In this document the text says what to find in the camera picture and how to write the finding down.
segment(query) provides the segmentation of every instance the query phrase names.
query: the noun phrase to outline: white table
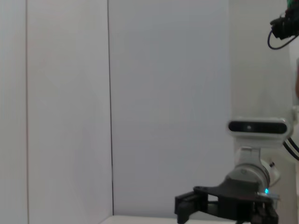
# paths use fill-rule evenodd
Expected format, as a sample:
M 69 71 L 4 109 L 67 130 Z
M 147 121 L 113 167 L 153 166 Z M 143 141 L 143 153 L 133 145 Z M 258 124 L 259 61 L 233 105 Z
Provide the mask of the white table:
M 235 222 L 190 220 L 188 224 L 235 224 Z M 112 216 L 101 224 L 177 224 L 173 218 L 148 218 L 132 216 Z

